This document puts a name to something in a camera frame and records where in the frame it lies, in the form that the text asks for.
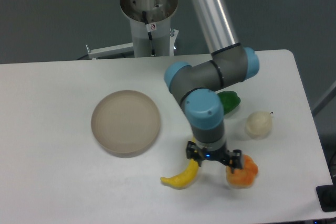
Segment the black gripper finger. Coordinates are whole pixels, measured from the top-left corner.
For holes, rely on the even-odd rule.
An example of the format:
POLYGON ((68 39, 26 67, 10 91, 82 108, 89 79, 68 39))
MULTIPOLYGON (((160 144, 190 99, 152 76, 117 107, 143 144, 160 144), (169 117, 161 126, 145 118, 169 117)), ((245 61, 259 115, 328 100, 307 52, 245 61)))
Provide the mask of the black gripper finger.
POLYGON ((233 150, 232 152, 226 150, 220 162, 229 167, 230 172, 233 174, 237 169, 244 168, 244 157, 241 150, 233 150))
POLYGON ((187 159, 192 159, 195 162, 197 162, 199 167, 202 166, 202 162, 203 162, 204 159, 203 159, 197 145, 192 141, 188 141, 188 143, 187 143, 186 157, 187 157, 187 159))

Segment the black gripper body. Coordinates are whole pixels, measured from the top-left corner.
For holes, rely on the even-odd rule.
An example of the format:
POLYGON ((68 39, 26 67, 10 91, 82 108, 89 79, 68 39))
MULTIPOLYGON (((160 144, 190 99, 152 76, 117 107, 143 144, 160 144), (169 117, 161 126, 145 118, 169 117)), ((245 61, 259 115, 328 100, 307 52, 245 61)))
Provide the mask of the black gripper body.
POLYGON ((196 142, 196 154, 195 160, 197 162, 207 161, 218 161, 226 162, 228 160, 228 150, 226 142, 221 143, 220 147, 213 149, 213 146, 206 146, 201 142, 196 142))

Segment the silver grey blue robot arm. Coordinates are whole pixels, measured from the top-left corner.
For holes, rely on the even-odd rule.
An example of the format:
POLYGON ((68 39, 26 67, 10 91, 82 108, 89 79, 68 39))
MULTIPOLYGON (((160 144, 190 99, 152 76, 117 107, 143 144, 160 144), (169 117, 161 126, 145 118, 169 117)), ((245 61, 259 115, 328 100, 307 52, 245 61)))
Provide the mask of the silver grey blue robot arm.
MULTIPOLYGON (((192 0, 211 60, 196 66, 170 65, 164 80, 191 125, 195 141, 186 156, 198 163, 218 161, 231 169, 243 169, 240 150, 229 151, 224 130, 224 108, 217 91, 243 82, 259 71, 255 52, 243 47, 234 32, 224 0, 192 0)), ((170 19, 178 0, 120 0, 129 19, 136 57, 171 55, 170 19)))

